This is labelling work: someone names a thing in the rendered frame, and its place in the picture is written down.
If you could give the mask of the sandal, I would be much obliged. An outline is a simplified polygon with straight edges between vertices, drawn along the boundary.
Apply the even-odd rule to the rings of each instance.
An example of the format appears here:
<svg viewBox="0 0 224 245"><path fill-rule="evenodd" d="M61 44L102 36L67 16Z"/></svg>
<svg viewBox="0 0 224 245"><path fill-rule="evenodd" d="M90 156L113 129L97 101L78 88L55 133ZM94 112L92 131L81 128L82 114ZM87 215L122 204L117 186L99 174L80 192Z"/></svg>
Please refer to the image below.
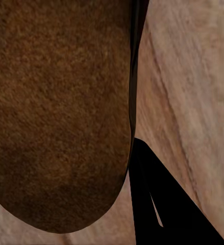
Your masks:
<svg viewBox="0 0 224 245"><path fill-rule="evenodd" d="M150 0L0 0L0 204L46 232L115 203Z"/></svg>

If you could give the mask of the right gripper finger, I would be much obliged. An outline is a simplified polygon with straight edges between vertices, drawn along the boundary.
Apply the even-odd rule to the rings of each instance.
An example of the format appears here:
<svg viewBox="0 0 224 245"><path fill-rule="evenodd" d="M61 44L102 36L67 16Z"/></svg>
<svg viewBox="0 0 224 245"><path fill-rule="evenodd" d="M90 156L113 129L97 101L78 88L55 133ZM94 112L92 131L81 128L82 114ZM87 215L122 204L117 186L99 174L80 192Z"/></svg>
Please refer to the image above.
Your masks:
<svg viewBox="0 0 224 245"><path fill-rule="evenodd" d="M128 168L136 245L224 245L152 149L135 137Z"/></svg>

